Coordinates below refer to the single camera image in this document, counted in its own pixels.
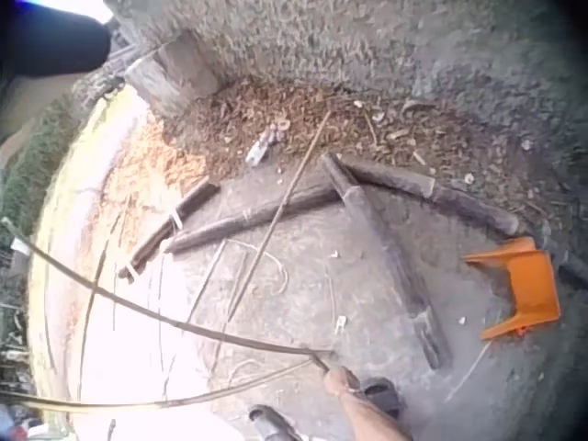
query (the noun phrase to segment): black object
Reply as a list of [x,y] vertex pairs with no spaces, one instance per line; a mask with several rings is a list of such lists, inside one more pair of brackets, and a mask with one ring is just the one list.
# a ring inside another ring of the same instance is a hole
[[402,408],[401,400],[394,383],[389,379],[383,377],[367,379],[362,382],[361,390],[378,409],[395,420],[398,419]]
[[15,2],[2,11],[3,69],[25,76],[81,74],[100,67],[110,34],[91,17]]
[[264,441],[300,441],[294,428],[272,407],[258,404],[249,410],[249,419]]

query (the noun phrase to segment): human arm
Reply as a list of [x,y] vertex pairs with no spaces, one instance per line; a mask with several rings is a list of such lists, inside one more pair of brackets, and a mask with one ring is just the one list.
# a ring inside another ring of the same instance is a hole
[[324,377],[324,387],[341,402],[356,441],[410,441],[396,421],[383,413],[359,389],[359,380],[345,367]]

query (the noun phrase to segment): concrete wall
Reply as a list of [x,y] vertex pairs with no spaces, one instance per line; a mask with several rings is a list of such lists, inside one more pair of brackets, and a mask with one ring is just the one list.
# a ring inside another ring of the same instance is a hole
[[530,131],[551,152],[588,136],[588,76],[547,0],[107,3],[151,49],[192,29],[229,79],[252,73],[447,98],[491,124]]

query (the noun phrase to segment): hand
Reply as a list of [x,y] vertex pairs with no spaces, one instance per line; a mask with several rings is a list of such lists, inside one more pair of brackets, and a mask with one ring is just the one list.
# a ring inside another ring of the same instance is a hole
[[324,389],[339,398],[345,392],[358,391],[359,380],[349,369],[343,366],[333,367],[322,379]]

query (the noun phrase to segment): dirt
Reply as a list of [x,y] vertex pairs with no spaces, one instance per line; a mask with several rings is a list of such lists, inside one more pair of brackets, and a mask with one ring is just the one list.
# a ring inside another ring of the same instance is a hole
[[166,124],[165,138],[202,155],[207,173],[235,177],[246,172],[247,152],[272,122],[289,127],[267,161],[282,168],[295,164],[331,109],[315,160],[328,151],[410,168],[530,221],[548,221],[556,237],[569,237],[578,213],[553,174],[537,167],[534,140],[459,114],[448,102],[403,111],[408,102],[250,77],[198,101],[184,118]]

